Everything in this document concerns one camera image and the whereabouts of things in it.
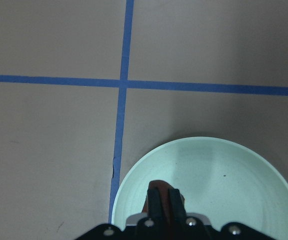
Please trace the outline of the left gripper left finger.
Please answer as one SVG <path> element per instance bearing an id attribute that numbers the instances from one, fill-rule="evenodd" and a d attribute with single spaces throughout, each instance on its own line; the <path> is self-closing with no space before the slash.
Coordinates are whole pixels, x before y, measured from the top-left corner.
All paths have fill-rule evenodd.
<path id="1" fill-rule="evenodd" d="M 157 189 L 147 191 L 146 205 L 148 212 L 131 215 L 124 230 L 109 223 L 100 224 L 77 237 L 79 240 L 162 240 L 164 239 L 164 212 Z"/>

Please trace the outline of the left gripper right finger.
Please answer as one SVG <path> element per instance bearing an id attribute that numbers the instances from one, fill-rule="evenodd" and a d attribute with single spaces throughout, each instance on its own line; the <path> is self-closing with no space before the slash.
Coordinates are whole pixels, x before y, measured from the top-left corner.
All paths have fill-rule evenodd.
<path id="1" fill-rule="evenodd" d="M 171 223 L 176 240 L 271 240 L 251 227 L 239 222 L 229 222 L 220 230 L 204 224 L 201 218 L 188 215 L 184 208 L 183 198 L 178 189 L 168 191 L 171 206 Z"/>

